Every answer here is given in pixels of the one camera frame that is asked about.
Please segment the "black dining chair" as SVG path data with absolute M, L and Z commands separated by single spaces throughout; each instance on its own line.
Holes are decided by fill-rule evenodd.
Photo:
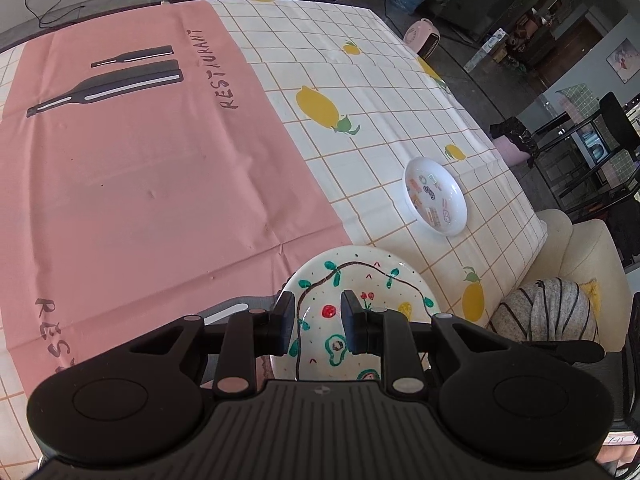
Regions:
M 639 191 L 639 133 L 616 95 L 592 112 L 563 113 L 534 132 L 527 165 L 570 217 L 596 216 Z

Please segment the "white fruit-painted ceramic plate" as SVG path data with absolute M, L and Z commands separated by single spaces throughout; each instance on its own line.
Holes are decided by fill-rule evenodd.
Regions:
M 283 380 L 378 380 L 381 359 L 350 344 L 373 313 L 398 311 L 428 323 L 439 305 L 424 279 L 401 258 L 371 246 L 337 247 L 311 258 L 284 284 L 293 295 L 288 350 L 271 359 Z

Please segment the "cream sofa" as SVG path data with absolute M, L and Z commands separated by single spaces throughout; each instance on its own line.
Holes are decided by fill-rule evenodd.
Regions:
M 597 281 L 601 293 L 600 344 L 607 352 L 619 352 L 626 340 L 632 295 L 608 227 L 599 219 L 574 224 L 557 209 L 539 211 L 537 217 L 546 224 L 548 236 L 523 281 Z

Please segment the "pink space heater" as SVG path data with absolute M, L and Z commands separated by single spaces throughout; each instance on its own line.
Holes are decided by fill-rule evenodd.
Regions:
M 404 43 L 420 58 L 429 58 L 440 43 L 440 32 L 427 18 L 414 22 L 405 32 Z

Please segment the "small white sticker plate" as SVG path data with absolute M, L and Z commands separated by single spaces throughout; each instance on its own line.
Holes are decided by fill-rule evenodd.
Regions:
M 450 237 L 460 234 L 468 221 L 462 189 L 438 162 L 415 157 L 404 170 L 404 193 L 416 220 L 432 232 Z

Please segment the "grey striped cushion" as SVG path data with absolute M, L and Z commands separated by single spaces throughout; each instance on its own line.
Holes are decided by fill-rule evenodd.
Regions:
M 565 278 L 524 284 L 498 304 L 488 330 L 525 341 L 599 342 L 598 310 L 585 286 Z

